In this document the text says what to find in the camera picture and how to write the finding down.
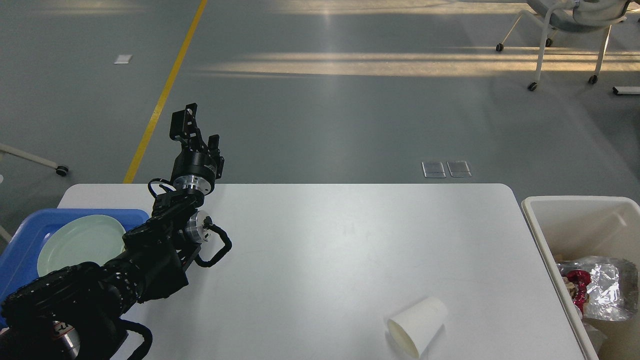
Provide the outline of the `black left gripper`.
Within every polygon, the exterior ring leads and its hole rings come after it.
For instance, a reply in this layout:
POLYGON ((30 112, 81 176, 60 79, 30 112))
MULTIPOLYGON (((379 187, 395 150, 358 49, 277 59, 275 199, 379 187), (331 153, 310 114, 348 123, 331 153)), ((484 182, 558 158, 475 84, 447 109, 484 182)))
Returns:
POLYGON ((175 189, 192 189, 205 196, 215 189, 222 177, 224 157, 219 149, 220 135, 213 134, 206 142, 196 121, 198 104, 191 103, 171 115, 169 138, 180 142, 182 150, 174 160, 170 183, 175 189))

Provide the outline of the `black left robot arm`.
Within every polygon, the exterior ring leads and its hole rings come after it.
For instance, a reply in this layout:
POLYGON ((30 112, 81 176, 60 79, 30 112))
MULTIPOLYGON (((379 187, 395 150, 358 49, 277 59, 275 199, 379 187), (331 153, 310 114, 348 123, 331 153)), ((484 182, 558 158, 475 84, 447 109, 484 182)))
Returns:
POLYGON ((149 180, 151 216, 123 234, 121 254, 103 265, 85 261, 39 276, 2 301, 3 360, 109 360, 131 332, 142 343, 128 358, 142 360, 153 333, 123 319, 126 312, 168 298, 188 285, 191 264, 210 268, 233 248, 226 231, 201 210, 225 159, 219 134, 203 139, 197 110, 191 103, 172 114, 169 138, 181 151, 169 179, 149 180))

